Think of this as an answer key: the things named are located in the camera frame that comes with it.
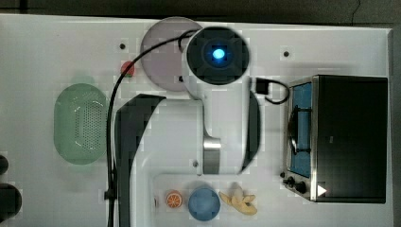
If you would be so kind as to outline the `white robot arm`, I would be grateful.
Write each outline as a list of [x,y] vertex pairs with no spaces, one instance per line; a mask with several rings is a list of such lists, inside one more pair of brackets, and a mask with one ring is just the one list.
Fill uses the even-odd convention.
[[140,94],[117,111],[118,227],[153,227],[160,175],[237,175],[250,165],[261,132],[250,62],[238,33],[205,27],[183,52],[187,99]]

